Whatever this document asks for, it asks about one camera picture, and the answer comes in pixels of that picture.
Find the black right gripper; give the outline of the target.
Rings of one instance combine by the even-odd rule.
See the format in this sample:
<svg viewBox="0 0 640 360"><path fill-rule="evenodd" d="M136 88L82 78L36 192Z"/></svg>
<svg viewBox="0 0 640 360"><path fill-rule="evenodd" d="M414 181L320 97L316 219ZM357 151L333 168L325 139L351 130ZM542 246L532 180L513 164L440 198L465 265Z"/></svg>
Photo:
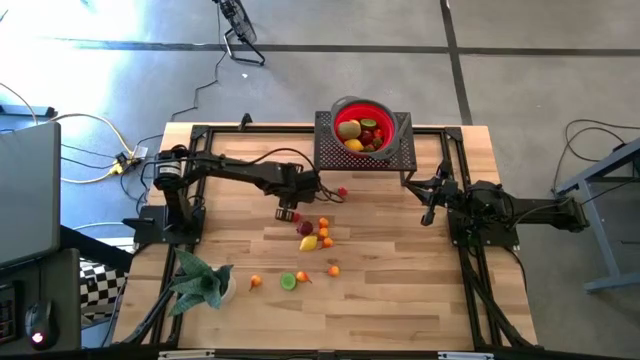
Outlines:
<svg viewBox="0 0 640 360"><path fill-rule="evenodd" d="M406 180L404 186L416 196L422 205L426 205L426 213L422 217L422 225L429 226L435 217L437 206L446 207L449 200L455 200L460 190L458 183L451 179L453 165L450 160L443 160L437 168L436 175L429 180Z"/></svg>

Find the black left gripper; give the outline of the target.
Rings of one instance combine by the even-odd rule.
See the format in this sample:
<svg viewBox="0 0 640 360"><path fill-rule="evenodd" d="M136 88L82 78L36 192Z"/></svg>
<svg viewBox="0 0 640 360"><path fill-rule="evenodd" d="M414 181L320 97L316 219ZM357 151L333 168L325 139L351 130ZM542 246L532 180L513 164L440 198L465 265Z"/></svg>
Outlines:
<svg viewBox="0 0 640 360"><path fill-rule="evenodd" d="M294 212L289 209L296 209L300 202L312 203L316 193L320 191L319 183L319 175L315 171L288 171L284 185L277 190L278 205L281 208L276 209L275 219L292 222Z"/></svg>

